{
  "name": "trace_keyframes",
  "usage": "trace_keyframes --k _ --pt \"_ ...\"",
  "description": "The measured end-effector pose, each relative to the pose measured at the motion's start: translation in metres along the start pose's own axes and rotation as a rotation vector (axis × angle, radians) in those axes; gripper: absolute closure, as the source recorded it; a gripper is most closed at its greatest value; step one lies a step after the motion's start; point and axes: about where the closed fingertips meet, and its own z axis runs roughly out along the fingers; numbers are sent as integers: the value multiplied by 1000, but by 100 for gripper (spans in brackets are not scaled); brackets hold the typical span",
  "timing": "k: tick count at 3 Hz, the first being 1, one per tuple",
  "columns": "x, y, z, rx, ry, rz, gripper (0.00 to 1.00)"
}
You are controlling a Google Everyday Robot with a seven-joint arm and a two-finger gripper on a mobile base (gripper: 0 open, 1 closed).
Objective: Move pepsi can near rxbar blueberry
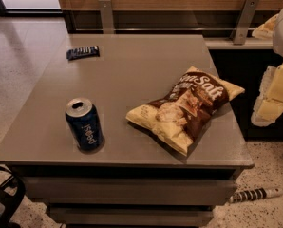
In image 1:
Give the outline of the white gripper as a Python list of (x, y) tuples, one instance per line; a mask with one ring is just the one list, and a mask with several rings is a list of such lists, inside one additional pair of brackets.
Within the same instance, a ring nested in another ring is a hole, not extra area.
[[(273, 38), (274, 52), (283, 57), (283, 9), (255, 28), (252, 36), (263, 40)], [(282, 113), (283, 64), (278, 67), (268, 66), (261, 80), (251, 122), (255, 126), (265, 127), (273, 124)]]

